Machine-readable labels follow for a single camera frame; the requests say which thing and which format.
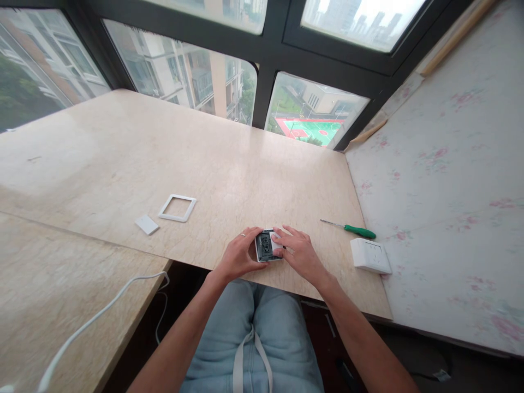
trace green screwdriver handle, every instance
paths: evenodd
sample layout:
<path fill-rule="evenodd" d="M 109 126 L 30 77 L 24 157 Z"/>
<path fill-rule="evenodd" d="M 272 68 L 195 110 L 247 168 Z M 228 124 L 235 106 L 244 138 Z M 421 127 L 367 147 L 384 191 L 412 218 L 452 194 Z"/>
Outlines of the green screwdriver handle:
<path fill-rule="evenodd" d="M 362 237 L 367 237 L 368 239 L 375 239 L 377 236 L 371 232 L 370 230 L 364 229 L 364 228 L 355 228 L 351 225 L 345 225 L 344 230 L 347 232 L 353 232 L 357 235 L 360 235 Z"/>

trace glass pane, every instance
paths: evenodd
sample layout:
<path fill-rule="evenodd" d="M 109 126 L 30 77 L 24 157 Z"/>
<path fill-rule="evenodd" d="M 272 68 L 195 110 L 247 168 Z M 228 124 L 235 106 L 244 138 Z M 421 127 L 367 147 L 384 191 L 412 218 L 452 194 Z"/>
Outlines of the glass pane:
<path fill-rule="evenodd" d="M 425 0 L 307 0 L 301 25 L 390 52 Z"/>
<path fill-rule="evenodd" d="M 58 10 L 0 8 L 0 132 L 110 91 Z"/>
<path fill-rule="evenodd" d="M 146 0 L 187 14 L 262 34 L 267 0 Z"/>
<path fill-rule="evenodd" d="M 251 125 L 257 72 L 244 60 L 104 20 L 142 94 Z"/>
<path fill-rule="evenodd" d="M 267 131 L 325 147 L 344 133 L 369 99 L 279 72 L 273 87 Z"/>

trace red and green court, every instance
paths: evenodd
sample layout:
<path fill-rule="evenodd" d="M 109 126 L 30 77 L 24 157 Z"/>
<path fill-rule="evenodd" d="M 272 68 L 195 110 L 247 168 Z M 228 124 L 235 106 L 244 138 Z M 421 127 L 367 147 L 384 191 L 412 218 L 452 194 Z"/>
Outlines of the red and green court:
<path fill-rule="evenodd" d="M 288 138 L 306 140 L 310 136 L 320 139 L 322 146 L 327 146 L 333 139 L 344 120 L 320 120 L 300 118 L 275 119 Z"/>

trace white square frame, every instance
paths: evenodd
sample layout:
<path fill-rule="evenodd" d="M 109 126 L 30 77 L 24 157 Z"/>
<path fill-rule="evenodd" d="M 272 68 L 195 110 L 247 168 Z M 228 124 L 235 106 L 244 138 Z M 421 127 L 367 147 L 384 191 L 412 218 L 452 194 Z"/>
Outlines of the white square frame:
<path fill-rule="evenodd" d="M 165 210 L 168 208 L 169 202 L 171 202 L 171 200 L 175 198 L 191 201 L 191 203 L 189 204 L 189 207 L 186 210 L 186 214 L 184 214 L 183 217 L 177 217 L 177 216 L 171 216 L 171 215 L 164 214 Z M 158 217 L 164 218 L 164 219 L 170 219 L 173 221 L 186 222 L 187 219 L 189 218 L 189 215 L 193 211 L 193 207 L 195 206 L 195 203 L 197 203 L 196 198 L 190 198 L 188 196 L 171 194 L 168 200 L 166 201 L 166 203 L 164 204 L 164 206 L 162 206 L 162 209 L 160 210 Z"/>

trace person's left hand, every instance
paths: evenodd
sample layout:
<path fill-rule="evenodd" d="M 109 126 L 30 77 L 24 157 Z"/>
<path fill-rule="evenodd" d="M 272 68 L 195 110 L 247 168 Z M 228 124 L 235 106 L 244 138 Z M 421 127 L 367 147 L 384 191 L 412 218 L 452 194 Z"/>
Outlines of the person's left hand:
<path fill-rule="evenodd" d="M 263 230 L 259 227 L 246 228 L 231 240 L 214 272 L 230 282 L 251 271 L 268 267 L 268 262 L 258 263 L 251 259 L 248 252 L 255 237 Z"/>

